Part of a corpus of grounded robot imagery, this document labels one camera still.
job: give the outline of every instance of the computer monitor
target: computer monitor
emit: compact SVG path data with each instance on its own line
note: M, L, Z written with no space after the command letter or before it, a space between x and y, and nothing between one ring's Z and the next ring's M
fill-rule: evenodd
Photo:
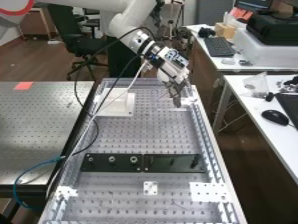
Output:
M270 9L273 0L237 0L235 7L247 11Z

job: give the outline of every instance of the perforated metal table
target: perforated metal table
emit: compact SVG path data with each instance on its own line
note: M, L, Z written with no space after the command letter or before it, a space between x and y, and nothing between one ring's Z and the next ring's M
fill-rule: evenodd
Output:
M74 137L81 106L70 82L0 83L0 196L12 196L14 179L37 163L65 153ZM77 85L85 102L93 82ZM17 191L34 195L46 189L54 165L33 170L21 178Z
M120 80L117 88L128 87L130 81ZM113 82L105 80L97 94ZM97 117L100 134L86 153L198 153L206 172L80 172L82 153L65 168L40 224L246 224L195 87L185 88L181 108L173 106L155 79L138 79L129 91L136 94L133 117ZM74 150L90 142L93 134L90 128ZM154 196L143 194L146 181L158 184Z

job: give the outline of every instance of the keyboard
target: keyboard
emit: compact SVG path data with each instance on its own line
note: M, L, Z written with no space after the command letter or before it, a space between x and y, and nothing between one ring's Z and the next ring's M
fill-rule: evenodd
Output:
M211 57L233 57L234 49L225 37L205 38L203 39L207 51Z
M298 95L281 94L277 95L277 100L286 111L287 116L298 130Z

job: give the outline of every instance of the metal post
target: metal post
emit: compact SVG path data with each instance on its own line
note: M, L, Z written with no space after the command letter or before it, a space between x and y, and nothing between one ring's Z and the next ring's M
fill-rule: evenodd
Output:
M221 101L219 101L219 105L217 108L217 115L215 115L215 119L213 122L213 132L214 132L215 136L218 135L218 131L221 128L221 124L222 124L222 120L223 120L223 116L225 116L225 112L226 112L226 107L227 107L229 100L230 100L230 95L231 95L231 90L230 90L229 84L225 83L223 92L221 95Z

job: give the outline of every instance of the black cable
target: black cable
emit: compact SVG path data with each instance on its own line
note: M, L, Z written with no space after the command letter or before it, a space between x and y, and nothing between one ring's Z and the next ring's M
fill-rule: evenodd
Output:
M108 94L105 95L105 97L104 97L104 99L102 99L102 101L101 101L101 104L100 104L100 107L98 107L96 113L98 113L100 108L102 107L104 102L105 102L105 100L106 100L106 98L108 98L108 96L109 96L109 94L110 94L110 92L112 92L114 86L117 85L117 82L118 82L120 78L122 77L122 75L124 75L124 73L125 73L128 67L130 66L130 64L133 63L133 61L134 61L137 58L138 58L138 55L136 55L136 56L130 59L130 61L128 62L126 66L124 67L124 69L122 69L122 71L121 71L121 73L120 73L120 75L118 75L118 77L117 77L117 79L116 79L116 81L114 81L114 83L113 83L110 89L109 89L109 92L108 92ZM97 129L96 137L94 137L94 139L92 140L90 144L89 144L84 149L81 149L80 151L77 151L76 153L73 153L73 156L77 155L77 154L80 154L81 152L86 151L86 150L90 148L90 146L94 144L94 142L96 142L96 139L97 139L98 134L100 134L100 128L98 128L98 124L97 124L96 120L93 120L93 121L94 121L96 129Z
M100 50L90 56L90 58L89 58L84 63L81 63L81 65L78 65L78 66L70 71L70 73L76 72L77 69L78 69L78 70L82 69L82 68L88 65L88 63L92 62L92 60L94 59L94 57L96 57L102 51L105 51L105 50L106 50L109 47L112 47L117 42L120 42L120 40L121 40L125 36L128 36L132 32L134 32L136 30L141 30L141 29L146 30L146 31L149 32L149 34L151 35L153 40L155 40L151 31L150 31L146 27L138 27L138 28L134 28L134 29L130 30L128 33L125 33L117 40L114 40L110 44L108 44L105 47L102 47L102 48L101 48L101 49L100 49Z
M77 102L80 103L80 105L82 106L82 109L84 109L84 111L86 112L86 114L92 117L92 115L90 115L90 113L85 110L85 108L84 108L84 105L82 105L82 103L81 103L81 101L80 101L80 98L78 98L78 96L77 96L77 81L78 81L78 75L80 75L80 72L81 72L81 69L86 66L86 64L89 63L89 61L90 60L93 60L93 58L105 50L105 49L108 49L109 47L112 47L128 34L130 34L132 32L134 32L136 30L138 30L138 29L145 29L149 33L150 33L150 35L151 35L151 37L153 37L153 39L155 39L154 38L154 35L153 35L153 33L151 33L151 31L146 28L146 27L140 27L140 28L136 28L136 29L133 29L133 30L130 30L128 33L125 33L117 40L114 40L109 45L106 45L105 47L102 47L94 54L93 54L93 56L80 65L80 68L78 68L78 71L77 71L77 75L76 75L76 80L74 80L74 95L76 95L76 98L77 98ZM121 71L121 73L120 73L120 76L117 77L117 80L116 80L116 82L113 83L113 86L112 86L112 88L110 88L110 90L109 90L109 92L108 92L108 94L106 94L106 96L105 96L105 98L104 98L104 100L101 101L101 104L100 104L100 107L98 107L98 109L97 109L97 111L96 111L96 113L98 112L98 110L100 110L100 108L101 108L101 106L102 106L102 104L104 104L104 102L105 102L105 100L106 100L106 98L108 98L108 96L109 96L109 93L112 92L112 90L113 90L113 88L114 88L114 86L116 86L116 84L117 84L117 82L118 82L118 80L120 80L120 78L122 77L122 75L124 75L124 73L125 73L125 70L128 69L128 67L130 66L130 64L132 64L132 62L136 60L138 58L138 55L136 55L134 57L133 57L133 59L128 62L128 64L126 64L126 66L124 67L124 70ZM73 153L73 155L77 155L77 154L80 154L81 152L84 152L85 150L88 150L89 148L90 148L90 146L94 144L94 142L96 142L96 139L97 139L97 137L98 137L98 133L100 133L100 128L98 128L98 124L97 124L97 122L94 121L94 124L96 124L96 130L97 130L97 134L96 134L96 137L94 137L94 139L92 140L92 142L90 142L90 144L84 148L84 149L81 149L80 151L77 151L76 153Z
M182 14L182 10L183 10L183 6L181 6L181 8L179 8L179 14L178 14L178 18L177 18L177 21L175 21L174 30L177 30L177 28L178 28L178 22L179 22L179 17L181 17L181 14Z
M85 109L85 106L84 106L84 104L81 103L81 100L80 100L78 95L77 95L77 80L78 80L80 73L81 73L81 69L78 70L78 72L77 72L77 74L76 74L76 80L74 80L74 96L76 96L76 98L77 98L77 102L78 102L78 104L80 104L81 107L82 107L84 112L85 112L85 113L88 114L88 116L92 118L92 114L90 114L89 111ZM97 122L96 122L94 119L93 119L93 122L94 122L94 125L96 125L96 135L94 135L94 138L93 138L92 142L89 143L89 145L88 145L84 149L81 149L80 151L77 151L77 152L73 154L73 156L77 155L78 153L84 152L85 150L88 150L88 149L92 147L92 145L94 144L94 142L96 142L96 139L97 139L98 134L100 134L100 127L98 127L98 124L97 124Z

